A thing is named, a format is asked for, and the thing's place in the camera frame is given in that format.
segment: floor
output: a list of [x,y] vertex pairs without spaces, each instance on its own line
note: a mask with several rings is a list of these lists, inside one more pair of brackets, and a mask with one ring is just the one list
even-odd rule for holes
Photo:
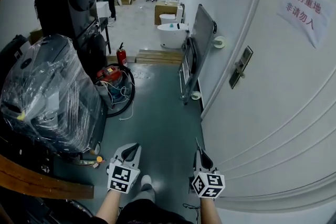
[[160,45],[154,25],[155,2],[136,0],[131,5],[117,5],[115,9],[117,21],[108,28],[112,55],[116,55],[122,42],[127,56],[136,56],[140,49],[165,49]]
[[[193,175],[196,151],[195,137],[203,145],[201,106],[191,101],[184,106],[179,100],[180,81],[177,66],[143,65],[131,63],[136,93],[133,117],[119,121],[119,116],[107,119],[100,155],[109,160],[116,149],[128,143],[140,143],[141,174],[128,195],[123,195],[125,206],[140,189],[140,179],[149,174],[156,191],[156,204],[195,222],[195,210],[183,203],[198,206],[200,200],[188,193],[188,177]],[[128,108],[121,116],[131,115]],[[60,178],[95,186],[94,199],[81,203],[96,213],[107,192],[106,166],[97,169],[55,162],[55,173]]]

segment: red fire extinguisher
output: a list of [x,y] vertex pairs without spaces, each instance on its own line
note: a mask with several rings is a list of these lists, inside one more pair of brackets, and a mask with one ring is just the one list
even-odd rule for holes
[[119,50],[117,50],[117,60],[121,66],[127,67],[126,51],[122,48],[123,44],[124,42],[121,43]]

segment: shoe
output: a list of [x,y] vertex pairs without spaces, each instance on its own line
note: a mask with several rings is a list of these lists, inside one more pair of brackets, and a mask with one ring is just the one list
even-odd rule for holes
[[141,179],[141,187],[143,187],[143,185],[145,184],[149,184],[152,186],[152,179],[149,175],[144,175]]

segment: plastic-wrapped machine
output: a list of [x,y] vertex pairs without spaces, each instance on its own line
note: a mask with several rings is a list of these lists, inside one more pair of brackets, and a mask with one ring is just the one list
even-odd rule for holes
[[57,152],[89,149],[102,101],[72,46],[61,35],[31,46],[12,67],[1,93],[1,112],[15,132]]

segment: white toilet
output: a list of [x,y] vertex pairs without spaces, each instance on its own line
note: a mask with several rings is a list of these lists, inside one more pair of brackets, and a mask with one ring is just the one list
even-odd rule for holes
[[187,38],[189,27],[185,24],[163,24],[158,27],[161,46],[170,49],[180,49]]
[[177,13],[175,14],[161,14],[161,24],[174,24],[180,23],[182,20],[183,7],[181,5],[177,6]]

